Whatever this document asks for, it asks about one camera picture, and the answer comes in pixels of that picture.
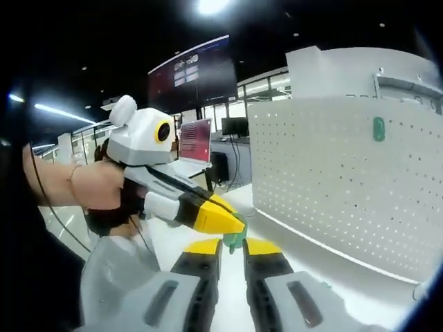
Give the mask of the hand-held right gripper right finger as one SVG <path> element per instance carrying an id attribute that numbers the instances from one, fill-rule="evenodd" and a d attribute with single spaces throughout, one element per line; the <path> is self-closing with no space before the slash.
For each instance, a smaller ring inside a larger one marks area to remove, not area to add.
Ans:
<path id="1" fill-rule="evenodd" d="M 296 273 L 274 243 L 243 240 L 246 298 L 256 331 L 351 331 L 343 300 Z"/>

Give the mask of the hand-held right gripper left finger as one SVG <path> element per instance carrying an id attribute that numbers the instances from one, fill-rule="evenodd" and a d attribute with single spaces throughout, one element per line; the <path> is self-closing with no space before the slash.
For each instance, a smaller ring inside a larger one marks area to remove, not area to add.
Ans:
<path id="1" fill-rule="evenodd" d="M 209 331 L 218 303 L 222 241 L 191 243 L 169 272 L 129 292 L 114 331 Z"/>

